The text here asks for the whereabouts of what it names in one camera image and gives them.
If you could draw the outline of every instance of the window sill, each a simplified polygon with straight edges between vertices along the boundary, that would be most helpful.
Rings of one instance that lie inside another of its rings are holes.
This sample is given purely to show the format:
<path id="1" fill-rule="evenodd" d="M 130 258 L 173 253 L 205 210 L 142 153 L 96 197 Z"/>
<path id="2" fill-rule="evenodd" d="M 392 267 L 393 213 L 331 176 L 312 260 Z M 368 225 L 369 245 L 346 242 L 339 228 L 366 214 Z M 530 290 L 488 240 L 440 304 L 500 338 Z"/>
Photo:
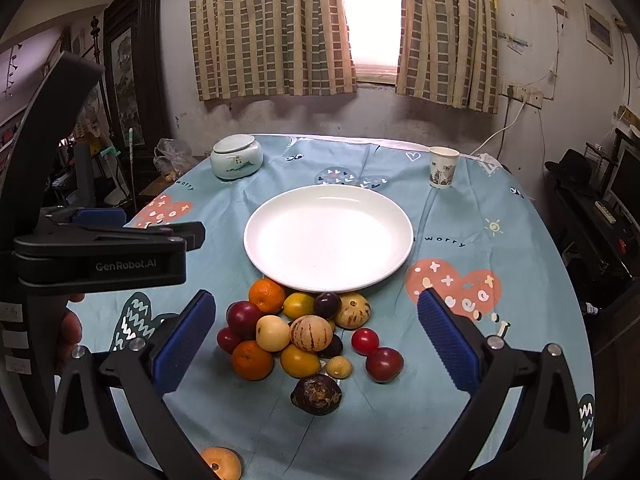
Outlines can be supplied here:
<path id="1" fill-rule="evenodd" d="M 356 65 L 356 80 L 358 83 L 374 83 L 396 85 L 397 66 Z"/>

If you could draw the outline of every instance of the jar lid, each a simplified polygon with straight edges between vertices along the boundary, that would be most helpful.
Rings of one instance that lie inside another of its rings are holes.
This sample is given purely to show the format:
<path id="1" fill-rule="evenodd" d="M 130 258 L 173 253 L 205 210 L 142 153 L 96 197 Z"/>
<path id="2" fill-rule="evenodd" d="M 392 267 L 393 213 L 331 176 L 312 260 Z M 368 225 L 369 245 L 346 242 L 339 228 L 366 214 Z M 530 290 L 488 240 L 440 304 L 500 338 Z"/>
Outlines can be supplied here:
<path id="1" fill-rule="evenodd" d="M 233 153 L 244 150 L 247 146 L 254 142 L 255 137 L 247 134 L 237 134 L 225 137 L 219 140 L 213 147 L 216 153 Z"/>

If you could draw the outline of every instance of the black hat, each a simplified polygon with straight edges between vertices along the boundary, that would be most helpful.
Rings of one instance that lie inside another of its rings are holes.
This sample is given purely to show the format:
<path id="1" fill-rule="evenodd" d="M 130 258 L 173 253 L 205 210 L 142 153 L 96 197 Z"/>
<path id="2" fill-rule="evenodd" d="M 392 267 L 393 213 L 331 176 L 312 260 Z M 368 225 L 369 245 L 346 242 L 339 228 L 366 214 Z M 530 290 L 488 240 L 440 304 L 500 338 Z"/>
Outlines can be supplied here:
<path id="1" fill-rule="evenodd" d="M 583 154 L 567 150 L 560 163 L 545 162 L 545 167 L 554 177 L 575 190 L 587 195 L 594 194 L 594 190 L 589 186 L 591 165 Z"/>

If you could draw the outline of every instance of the small yellow fruit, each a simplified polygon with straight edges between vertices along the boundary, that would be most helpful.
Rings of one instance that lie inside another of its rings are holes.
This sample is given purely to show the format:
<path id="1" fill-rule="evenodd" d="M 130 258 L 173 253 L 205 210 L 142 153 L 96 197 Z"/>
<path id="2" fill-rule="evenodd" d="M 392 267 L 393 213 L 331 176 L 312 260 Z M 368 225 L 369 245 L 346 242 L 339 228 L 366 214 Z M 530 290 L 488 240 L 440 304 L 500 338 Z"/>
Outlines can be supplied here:
<path id="1" fill-rule="evenodd" d="M 279 352 L 289 344 L 289 325 L 278 316 L 263 316 L 255 326 L 255 341 L 267 352 Z"/>
<path id="2" fill-rule="evenodd" d="M 291 342 L 307 352 L 320 352 L 334 337 L 331 325 L 319 316 L 302 316 L 291 323 Z"/>
<path id="3" fill-rule="evenodd" d="M 294 292 L 284 300 L 283 312 L 290 320 L 309 316 L 314 312 L 314 298 L 304 292 Z"/>
<path id="4" fill-rule="evenodd" d="M 346 379 L 351 375 L 353 366 L 351 366 L 351 361 L 346 357 L 338 355 L 338 357 L 330 359 L 324 369 L 334 379 Z"/>
<path id="5" fill-rule="evenodd" d="M 340 309 L 334 316 L 337 326 L 354 330 L 363 326 L 371 315 L 371 305 L 357 292 L 340 296 Z"/>
<path id="6" fill-rule="evenodd" d="M 282 351 L 280 364 L 287 374 L 297 379 L 317 374 L 322 368 L 316 354 L 305 352 L 295 345 L 289 345 Z"/>

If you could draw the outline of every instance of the orange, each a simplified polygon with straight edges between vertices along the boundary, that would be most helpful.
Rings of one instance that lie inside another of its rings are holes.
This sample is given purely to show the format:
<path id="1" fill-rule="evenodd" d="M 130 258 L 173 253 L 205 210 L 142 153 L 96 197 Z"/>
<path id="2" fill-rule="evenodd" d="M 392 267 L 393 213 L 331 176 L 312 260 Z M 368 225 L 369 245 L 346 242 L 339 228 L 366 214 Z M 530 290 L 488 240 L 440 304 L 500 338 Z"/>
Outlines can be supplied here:
<path id="1" fill-rule="evenodd" d="M 243 379 L 260 381 L 273 370 L 273 356 L 255 341 L 242 341 L 231 355 L 231 364 Z"/>
<path id="2" fill-rule="evenodd" d="M 258 280 L 249 289 L 249 301 L 265 314 L 279 313 L 285 297 L 284 289 L 269 278 Z"/>

